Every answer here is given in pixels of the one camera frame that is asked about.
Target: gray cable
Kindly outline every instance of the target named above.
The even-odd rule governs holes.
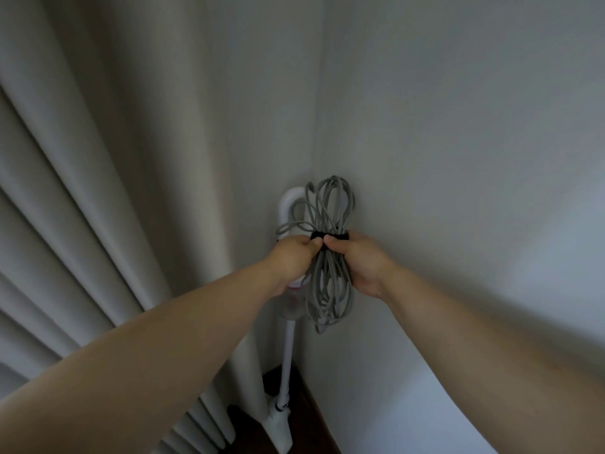
[[[304,205],[310,221],[297,220],[295,209]],[[349,183],[341,177],[332,175],[317,184],[307,183],[305,199],[298,199],[290,207],[290,221],[279,228],[279,236],[292,228],[306,232],[325,232],[326,234],[344,234],[349,228],[351,214],[355,209],[355,195]],[[307,286],[307,315],[315,323],[315,331],[323,333],[327,327],[346,317],[353,307],[353,287],[351,274],[344,256],[325,249],[315,257],[305,279],[310,278]]]

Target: black velcro strap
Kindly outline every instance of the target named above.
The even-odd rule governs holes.
[[[332,236],[338,240],[349,240],[349,233],[345,232],[344,234],[330,234],[329,232],[320,232],[320,231],[313,231],[311,233],[311,240],[315,239],[316,237],[321,237],[321,239],[324,239],[324,236]],[[321,246],[321,250],[326,250],[328,247],[326,244],[323,244]]]

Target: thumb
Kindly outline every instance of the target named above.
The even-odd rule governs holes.
[[[324,242],[322,241],[321,237],[316,237],[307,244],[307,248],[309,249],[309,251],[311,251],[311,258],[317,255],[317,253],[321,250],[323,244]]]
[[[342,253],[343,255],[347,253],[351,247],[350,241],[340,240],[332,236],[324,236],[324,243],[330,250],[336,253]]]

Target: dark wooden floor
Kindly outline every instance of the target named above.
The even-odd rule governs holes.
[[[262,377],[265,392],[279,393],[281,366],[272,369]],[[305,386],[298,369],[293,366],[290,377],[289,417],[293,446],[289,454],[340,454],[336,443],[328,432],[311,393]],[[237,406],[229,406],[229,417],[237,434],[235,442],[223,452],[225,454],[275,454],[277,451],[256,422]]]

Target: hand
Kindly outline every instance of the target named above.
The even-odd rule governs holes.
[[[324,243],[330,250],[344,255],[357,290],[367,296],[382,298],[381,282],[397,265],[371,238],[349,230],[349,239],[325,236]]]
[[[322,245],[321,237],[311,241],[309,236],[303,235],[287,236],[275,244],[265,259],[279,274],[279,286],[274,296],[282,294],[290,283],[305,275]]]

